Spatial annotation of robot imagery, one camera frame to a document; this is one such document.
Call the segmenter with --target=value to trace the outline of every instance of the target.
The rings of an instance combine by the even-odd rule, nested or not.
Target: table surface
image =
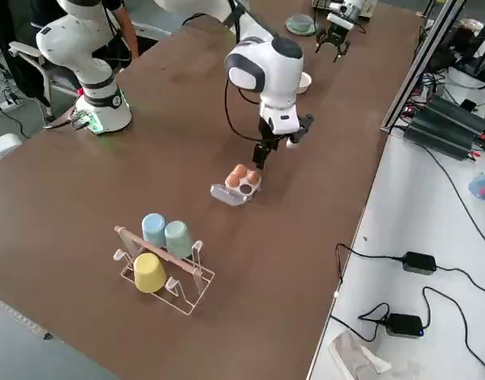
[[[445,75],[445,87],[457,103],[470,99],[480,105],[475,114],[485,115],[485,89],[467,89],[479,83],[455,69]],[[402,139],[401,131],[386,144],[361,220],[353,248],[366,255],[402,256],[406,251],[435,256],[444,268],[461,268],[485,287],[485,243],[470,222],[446,176],[420,147]],[[434,153],[449,172],[463,201],[485,232],[485,201],[468,191],[468,183],[485,167],[485,155],[475,164]],[[485,361],[485,294],[455,272],[437,272],[431,277],[406,273],[392,261],[364,260],[354,255],[346,263],[344,282],[332,310],[358,332],[371,337],[374,325],[357,321],[380,302],[392,312],[418,315],[425,324],[426,304],[422,288],[430,286],[456,299],[468,320],[469,344]],[[464,328],[456,307],[434,293],[432,323],[420,340],[394,338],[380,329],[369,347],[397,370],[417,363],[417,380],[431,378],[485,379],[485,370],[464,346]],[[329,345],[346,328],[329,320],[313,367],[311,380],[342,379]]]
[[[311,2],[261,1],[283,32]],[[124,131],[46,131],[0,162],[0,299],[121,378],[304,378],[338,277],[330,251],[350,241],[383,149],[380,123],[411,62],[418,19],[378,5],[349,54],[304,48],[313,77],[298,99],[316,121],[297,151],[267,162],[244,207],[209,194],[253,145],[223,112],[223,59],[233,36],[207,18],[181,28],[119,76],[132,104]],[[258,113],[235,89],[236,127]],[[204,241],[216,277],[192,316],[119,276],[113,227],[139,233],[150,212]]]

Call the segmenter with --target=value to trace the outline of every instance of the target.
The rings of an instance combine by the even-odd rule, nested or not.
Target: mug
[[[191,256],[194,243],[188,227],[183,222],[175,220],[165,227],[166,248],[178,259]]]
[[[142,237],[157,248],[165,246],[166,220],[160,214],[149,214],[142,219]]]
[[[153,253],[142,253],[133,262],[135,285],[143,293],[155,293],[166,282],[166,273],[159,258]]]

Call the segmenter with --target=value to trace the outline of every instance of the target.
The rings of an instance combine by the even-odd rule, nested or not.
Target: brown table
[[[282,30],[311,2],[260,1]],[[418,20],[378,5],[350,53],[313,54],[300,113],[316,121],[297,151],[267,162],[244,207],[209,195],[253,144],[223,111],[223,58],[232,36],[198,19],[120,76],[132,104],[126,130],[100,137],[45,131],[0,162],[0,299],[127,379],[300,379],[306,376],[338,282],[333,248],[349,243],[382,150],[380,122],[409,63]],[[230,88],[238,129],[257,134],[257,110]],[[142,217],[187,222],[216,271],[186,317],[119,277],[113,227]]]

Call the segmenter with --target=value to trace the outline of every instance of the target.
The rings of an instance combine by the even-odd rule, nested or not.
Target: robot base
[[[113,108],[95,107],[88,104],[84,95],[82,95],[75,103],[75,112],[84,114],[78,119],[78,124],[86,127],[95,135],[119,131],[127,127],[132,121],[132,113],[123,94],[121,94],[121,97],[119,106]]]

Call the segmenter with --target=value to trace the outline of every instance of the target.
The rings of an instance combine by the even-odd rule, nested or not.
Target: yellow cup
[[[153,253],[143,253],[133,263],[135,285],[143,293],[155,293],[166,282],[166,273],[159,258]]]

